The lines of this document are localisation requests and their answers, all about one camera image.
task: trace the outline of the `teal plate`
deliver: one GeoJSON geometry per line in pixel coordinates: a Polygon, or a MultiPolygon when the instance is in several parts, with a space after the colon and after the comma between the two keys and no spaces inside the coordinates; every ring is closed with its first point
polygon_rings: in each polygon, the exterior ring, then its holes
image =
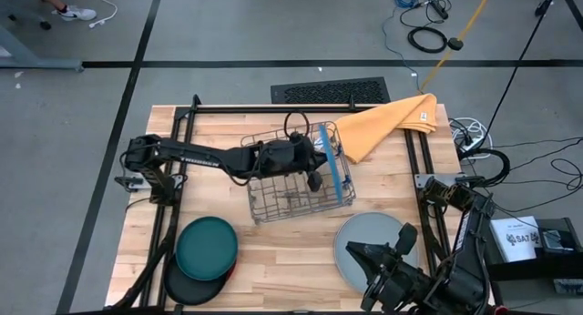
{"type": "Polygon", "coordinates": [[[224,219],[199,218],[180,233],[176,261],[182,272],[198,280],[217,279],[237,259],[237,234],[224,219]]]}

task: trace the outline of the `yellow cable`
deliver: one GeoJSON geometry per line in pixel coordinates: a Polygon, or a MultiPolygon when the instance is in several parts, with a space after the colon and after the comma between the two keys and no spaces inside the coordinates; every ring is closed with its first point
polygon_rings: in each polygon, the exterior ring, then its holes
{"type": "MultiPolygon", "coordinates": [[[[470,18],[470,21],[468,21],[467,22],[467,25],[465,25],[465,28],[462,31],[462,33],[460,33],[459,36],[457,37],[458,40],[460,40],[460,41],[463,41],[464,40],[465,35],[470,30],[470,28],[472,28],[472,25],[474,24],[475,20],[480,15],[480,13],[482,12],[482,9],[484,9],[484,5],[486,5],[486,2],[487,1],[488,0],[482,0],[482,2],[480,3],[480,5],[478,6],[478,8],[476,9],[476,11],[474,12],[474,15],[472,15],[472,18],[470,18]]],[[[445,53],[444,57],[431,70],[431,73],[429,73],[429,76],[427,76],[427,78],[425,79],[425,81],[421,85],[421,91],[419,91],[419,92],[423,93],[422,91],[425,90],[425,86],[427,86],[427,84],[435,77],[435,74],[437,74],[437,71],[439,71],[439,68],[441,67],[441,65],[443,65],[444,62],[447,61],[447,59],[449,59],[449,57],[451,55],[452,55],[452,49],[449,49],[445,53]]]]}

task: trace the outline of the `orange towel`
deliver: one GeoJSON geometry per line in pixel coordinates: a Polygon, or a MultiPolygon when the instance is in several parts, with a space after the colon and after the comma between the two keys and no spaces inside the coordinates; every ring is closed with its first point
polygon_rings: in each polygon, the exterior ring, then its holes
{"type": "Polygon", "coordinates": [[[344,153],[357,164],[395,128],[435,132],[436,105],[437,98],[426,94],[339,118],[335,124],[344,153]]]}

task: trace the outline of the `white sneaker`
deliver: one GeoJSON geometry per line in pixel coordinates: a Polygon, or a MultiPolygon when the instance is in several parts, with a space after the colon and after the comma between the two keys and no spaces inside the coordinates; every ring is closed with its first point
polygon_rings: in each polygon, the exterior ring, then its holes
{"type": "Polygon", "coordinates": [[[57,14],[63,18],[65,21],[73,21],[73,20],[93,20],[97,16],[95,10],[91,9],[80,9],[74,5],[68,5],[66,7],[66,12],[62,13],[60,11],[56,11],[57,14]]]}

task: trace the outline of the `metal wire rack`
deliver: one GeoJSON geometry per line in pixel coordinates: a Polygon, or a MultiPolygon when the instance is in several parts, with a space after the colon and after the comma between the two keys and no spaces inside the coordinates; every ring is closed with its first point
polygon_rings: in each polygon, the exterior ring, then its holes
{"type": "MultiPolygon", "coordinates": [[[[303,133],[305,126],[288,129],[303,133]]],[[[352,205],[356,192],[336,125],[333,122],[310,124],[308,137],[316,150],[321,152],[324,152],[322,139],[326,138],[330,142],[334,154],[333,161],[341,181],[342,198],[338,198],[336,194],[330,159],[318,168],[318,173],[322,176],[322,186],[318,192],[310,191],[305,173],[275,178],[254,178],[249,182],[247,192],[251,216],[256,224],[352,205]],[[321,137],[320,125],[326,128],[327,137],[321,137]]],[[[241,145],[248,146],[259,141],[269,142],[276,139],[287,140],[283,129],[246,136],[241,140],[241,145]]]]}

